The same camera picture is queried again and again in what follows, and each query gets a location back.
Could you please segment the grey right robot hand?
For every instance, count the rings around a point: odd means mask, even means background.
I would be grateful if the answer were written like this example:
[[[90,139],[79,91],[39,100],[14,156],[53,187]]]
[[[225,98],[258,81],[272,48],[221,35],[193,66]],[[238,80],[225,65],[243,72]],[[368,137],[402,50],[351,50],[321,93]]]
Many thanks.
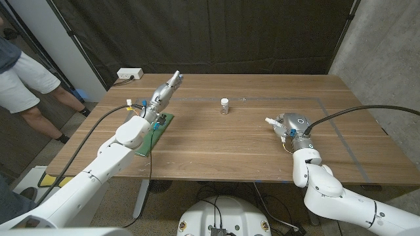
[[[310,136],[304,135],[305,130],[310,125],[309,119],[304,115],[298,113],[283,113],[279,114],[275,120],[279,125],[274,125],[274,132],[283,142],[290,139],[293,151],[304,148],[314,149]]]

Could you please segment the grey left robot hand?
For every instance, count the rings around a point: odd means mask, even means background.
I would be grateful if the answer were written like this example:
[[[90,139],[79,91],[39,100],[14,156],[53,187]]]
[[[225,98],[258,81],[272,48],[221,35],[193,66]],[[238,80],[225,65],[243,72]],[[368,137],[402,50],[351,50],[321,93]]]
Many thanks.
[[[160,85],[153,93],[146,108],[140,114],[149,123],[153,123],[158,115],[168,106],[173,93],[182,84],[183,75],[176,71],[172,78]]]

